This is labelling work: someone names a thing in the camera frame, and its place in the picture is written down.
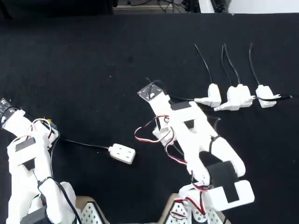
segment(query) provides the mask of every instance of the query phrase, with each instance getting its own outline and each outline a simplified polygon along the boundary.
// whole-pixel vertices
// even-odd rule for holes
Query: wire
[[[66,141],[66,142],[70,142],[70,143],[73,143],[73,144],[77,144],[77,145],[80,145],[80,146],[87,146],[87,147],[92,147],[92,148],[109,149],[109,147],[106,147],[106,146],[85,144],[85,143],[82,143],[82,142],[79,142],[79,141],[73,141],[73,140],[69,140],[69,139],[66,139],[66,138],[62,138],[61,140],[62,141]]]
[[[178,212],[175,212],[175,211],[171,211],[171,212],[169,213],[169,215],[170,215],[171,217],[173,217],[173,218],[178,219],[178,220],[183,220],[183,219],[186,219],[186,218],[187,218],[187,216],[182,215],[182,214],[180,214],[180,213],[178,213]]]
[[[251,68],[251,71],[252,71],[252,74],[253,74],[254,78],[256,79],[257,84],[260,85],[261,83],[259,82],[259,80],[258,80],[258,78],[256,76],[256,72],[254,71],[254,68],[253,68],[253,63],[252,63],[252,58],[251,58],[252,46],[253,46],[253,44],[251,43],[250,47],[249,47],[249,63],[250,63],[250,68]]]
[[[54,149],[55,149],[55,147],[56,147],[56,144],[57,144],[59,138],[60,138],[60,132],[58,131],[58,137],[57,137],[55,143],[54,143],[53,146],[52,146],[51,156],[50,156],[50,169],[51,169],[51,174],[52,174],[52,176],[54,176],[54,173],[53,173],[53,153],[54,153]]]
[[[44,119],[44,118],[38,118],[38,119],[35,119],[35,120],[32,121],[32,123],[31,123],[31,130],[32,130],[32,131],[33,131],[33,124],[36,123],[37,121],[43,121],[43,122],[45,122],[45,123],[48,124],[48,126],[49,126],[49,130],[50,130],[50,133],[49,133],[49,135],[48,135],[48,139],[49,139],[49,138],[51,137],[51,135],[52,135],[52,126],[51,126],[50,122],[49,122],[48,120]]]
[[[194,46],[195,46],[195,49],[196,49],[196,51],[198,52],[199,56],[201,57],[201,59],[202,59],[203,62],[205,63],[206,70],[207,70],[207,72],[209,73],[209,77],[210,77],[211,83],[214,83],[214,82],[213,82],[213,78],[212,78],[211,71],[210,71],[210,69],[209,69],[209,67],[208,67],[208,65],[207,65],[207,63],[206,63],[206,61],[205,61],[205,59],[204,59],[204,57],[203,57],[201,51],[198,49],[198,47],[197,47],[196,44],[194,44]]]
[[[31,136],[31,137],[33,138],[33,135],[31,135],[31,134],[25,134],[25,135],[22,135],[22,136],[20,136],[20,137],[16,137],[16,138],[11,142],[11,144],[14,143],[15,141],[17,141],[17,140],[23,138],[23,137],[29,137],[29,136]]]
[[[205,185],[202,185],[202,186],[198,186],[194,183],[194,173],[193,173],[193,170],[191,171],[191,184],[199,191],[207,191],[209,189],[211,189],[213,186],[212,185],[208,185],[208,186],[205,186]]]
[[[152,99],[152,97],[150,96],[150,94],[151,94],[151,90],[153,88],[153,85],[156,84],[156,83],[159,83],[162,86],[162,90],[163,90],[164,94],[167,95],[166,89],[165,89],[165,86],[164,86],[163,82],[161,80],[159,80],[159,79],[156,79],[156,80],[152,81],[150,83],[150,85],[149,85],[149,91],[148,91],[148,98],[149,98],[149,100]]]
[[[200,206],[202,206],[201,194],[202,194],[202,192],[200,193]],[[198,205],[197,205],[191,198],[186,197],[185,200],[190,201],[190,202],[194,205],[194,207],[195,207],[198,211],[200,211],[201,214],[203,214],[203,215],[206,214],[206,211],[205,211],[203,208],[201,208],[200,206],[198,206]]]
[[[178,151],[178,153],[184,156],[184,153],[181,150],[179,150],[179,148],[175,144],[173,144],[172,146]]]
[[[186,162],[185,160],[179,159],[178,157],[175,157],[175,156],[171,155],[171,154],[168,152],[168,150],[167,150],[168,146],[171,145],[171,144],[174,142],[174,140],[175,140],[175,133],[174,133],[172,127],[170,127],[170,128],[171,128],[171,130],[172,130],[172,138],[170,139],[169,142],[166,143],[166,145],[165,145],[165,147],[164,147],[164,150],[165,150],[166,154],[167,154],[171,159],[175,160],[176,162],[178,162],[178,163],[180,163],[180,164],[187,165],[187,162]]]
[[[54,181],[54,183],[59,187],[59,189],[61,190],[62,194],[64,195],[64,197],[65,197],[67,203],[69,204],[71,210],[74,212],[74,214],[75,214],[75,216],[76,216],[76,218],[77,218],[77,221],[79,222],[79,224],[82,224],[82,221],[81,221],[81,219],[80,219],[79,214],[77,213],[75,207],[73,206],[73,204],[71,203],[69,197],[67,196],[67,193],[66,193],[65,189],[63,188],[63,186],[62,186],[60,183],[56,182],[52,177],[49,176],[49,177],[47,177],[46,179],[44,179],[43,181],[38,182],[38,184],[37,184],[37,189],[39,190],[40,186],[41,186],[42,184],[44,184],[48,179],[52,179],[52,180]]]
[[[281,100],[286,100],[286,99],[293,99],[293,98],[299,98],[299,95],[288,95],[288,94],[279,94],[277,98],[272,98],[272,99],[264,99],[264,98],[260,98],[260,97],[257,97],[255,96],[256,99],[260,99],[262,101],[268,101],[268,102],[271,102],[271,101],[281,101]]]
[[[145,124],[145,125],[143,125],[143,126],[137,128],[137,129],[135,130],[135,132],[134,132],[134,136],[135,136],[135,138],[136,138],[138,141],[149,142],[149,143],[158,143],[158,142],[162,141],[162,140],[163,140],[163,139],[170,133],[170,131],[169,131],[165,136],[163,136],[162,138],[160,138],[160,139],[158,139],[158,140],[151,140],[151,139],[143,139],[143,138],[139,138],[139,137],[136,136],[136,133],[137,133],[140,129],[142,129],[142,128],[144,128],[144,127],[147,127],[151,122],[153,122],[153,121],[156,120],[157,118],[168,118],[168,117],[169,117],[168,115],[158,115],[158,116],[155,116],[155,117],[154,117],[152,120],[150,120],[147,124]]]
[[[182,98],[182,97],[175,97],[173,95],[169,95],[169,97],[172,98],[172,99],[178,99],[178,100],[184,100],[184,101],[194,101],[194,99]]]
[[[228,71],[226,70],[226,68],[224,67],[224,63],[223,63],[223,55],[224,55],[224,46],[222,46],[221,49],[221,66],[223,68],[223,70],[225,71],[226,76],[228,77],[229,80],[229,85],[232,86],[232,80],[229,77]]]
[[[6,108],[6,109],[3,111],[3,113],[1,114],[1,116],[0,116],[0,128],[2,128],[2,119],[3,119],[3,117],[4,117],[5,112],[8,111],[8,110],[11,109],[11,108],[20,110],[19,107],[15,107],[15,106],[9,106],[8,108]]]
[[[223,220],[223,224],[225,224],[227,220],[228,220],[228,218],[225,216],[225,218]]]
[[[143,5],[146,5],[146,4],[150,3],[151,1],[152,1],[152,0],[147,0],[147,1],[142,2],[142,3],[132,5],[131,1],[128,0],[128,1],[127,1],[127,4],[130,5],[130,6],[135,7],[135,6],[143,6]]]
[[[228,62],[230,64],[230,66],[233,68],[235,75],[237,76],[238,84],[241,84],[239,73],[238,73],[237,69],[235,68],[235,66],[232,64],[232,61],[230,60],[230,57],[228,55],[228,49],[227,49],[226,43],[224,44],[224,49],[225,49],[226,57],[228,58]]]

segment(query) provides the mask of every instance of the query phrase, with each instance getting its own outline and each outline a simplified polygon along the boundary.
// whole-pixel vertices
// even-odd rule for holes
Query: power cord
[[[255,72],[255,70],[253,68],[253,63],[252,63],[252,58],[251,58],[252,48],[253,48],[253,44],[251,43],[250,47],[249,47],[249,63],[250,63],[250,68],[251,68],[251,71],[252,71],[252,74],[253,74],[254,78],[256,79],[257,84],[260,85],[261,83],[258,80],[258,78],[256,76],[256,72]]]
[[[86,143],[79,142],[79,141],[73,141],[73,140],[66,139],[66,138],[62,138],[61,140],[65,141],[65,142],[73,143],[73,144],[76,144],[76,145],[80,145],[80,146],[87,146],[87,147],[101,148],[101,149],[109,149],[109,147],[106,147],[106,146],[91,145],[91,144],[86,144]]]
[[[236,77],[237,77],[237,79],[238,79],[238,84],[241,84],[241,80],[240,80],[239,73],[238,73],[237,69],[235,68],[235,66],[232,64],[232,61],[230,60],[230,57],[229,57],[229,55],[228,55],[228,48],[227,48],[227,46],[226,46],[226,43],[224,44],[224,51],[225,51],[226,57],[227,57],[227,59],[228,59],[229,65],[230,65],[230,66],[232,67],[232,69],[234,70],[235,75],[236,75]]]
[[[212,77],[211,71],[210,71],[210,69],[209,69],[209,67],[208,67],[208,65],[207,65],[207,63],[206,63],[206,61],[205,61],[205,59],[204,59],[204,57],[203,57],[201,51],[198,49],[198,47],[197,47],[196,44],[194,44],[194,46],[195,46],[195,49],[196,49],[197,53],[199,54],[199,56],[201,57],[201,59],[203,60],[205,66],[206,66],[206,70],[207,70],[207,72],[209,73],[209,77],[210,77],[210,81],[211,81],[211,83],[214,83],[214,82],[213,82],[213,77]]]
[[[227,220],[228,220],[228,218],[225,216],[225,218],[223,220],[223,224],[225,224]]]

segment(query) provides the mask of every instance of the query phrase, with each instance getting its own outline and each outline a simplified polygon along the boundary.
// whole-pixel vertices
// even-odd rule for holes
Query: red and white wire
[[[180,214],[180,213],[178,213],[178,212],[175,212],[175,211],[171,211],[171,212],[169,213],[169,215],[170,215],[171,217],[173,217],[173,218],[178,219],[178,220],[183,220],[183,219],[187,218],[187,216],[182,215],[182,214]]]
[[[205,208],[203,206],[203,202],[202,202],[202,192],[200,192],[200,201],[199,201],[199,206],[196,204],[195,201],[193,201],[190,197],[186,197],[185,199],[175,199],[174,202],[175,203],[181,203],[184,204],[184,202],[186,200],[188,200],[189,202],[191,202],[193,204],[193,206],[203,215],[206,214]]]
[[[135,130],[135,132],[134,132],[134,136],[135,136],[135,138],[136,138],[138,141],[149,142],[149,143],[158,143],[158,142],[162,141],[164,138],[166,138],[167,135],[169,135],[169,133],[170,133],[171,131],[169,131],[165,136],[163,136],[162,138],[160,138],[160,139],[158,139],[158,140],[151,140],[151,139],[143,139],[143,138],[139,138],[139,137],[136,136],[136,133],[137,133],[140,129],[142,129],[142,128],[148,126],[151,122],[153,122],[153,121],[156,120],[157,118],[165,118],[165,117],[168,117],[168,115],[158,115],[158,116],[155,116],[155,117],[154,117],[151,121],[149,121],[147,124],[145,124],[145,125],[143,125],[143,126],[137,128],[137,129]]]
[[[178,162],[178,163],[180,163],[180,164],[187,165],[187,163],[186,163],[185,160],[179,159],[179,158],[177,158],[177,157],[171,155],[171,154],[168,152],[168,146],[171,145],[171,144],[174,142],[174,139],[175,139],[175,133],[174,133],[172,127],[170,127],[170,128],[171,128],[171,131],[172,131],[172,138],[171,138],[171,140],[165,145],[164,150],[165,150],[165,152],[167,153],[167,155],[168,155],[171,159],[175,160],[176,162]]]

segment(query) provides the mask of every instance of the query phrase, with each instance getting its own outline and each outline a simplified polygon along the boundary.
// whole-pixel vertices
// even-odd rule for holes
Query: power outlet socket
[[[132,164],[135,158],[135,150],[120,144],[113,144],[113,146],[109,147],[110,156],[124,162],[126,164]]]

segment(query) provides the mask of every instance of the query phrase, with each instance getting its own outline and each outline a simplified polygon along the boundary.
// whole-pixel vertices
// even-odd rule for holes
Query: black tape
[[[22,141],[21,143],[19,143],[15,146],[15,151],[18,152],[24,148],[27,148],[28,146],[35,144],[35,142],[36,142],[36,140],[33,137],[31,137],[25,141]]]
[[[194,120],[184,121],[184,124],[187,126],[188,129],[194,128]]]
[[[238,181],[237,174],[231,162],[219,162],[207,167],[210,173],[211,184],[217,187],[223,187],[228,203],[239,200],[235,182]]]
[[[191,105],[189,104],[188,101],[184,101],[184,102],[177,103],[177,104],[171,104],[170,107],[173,111],[177,111],[177,110],[181,110],[181,109],[191,107]]]

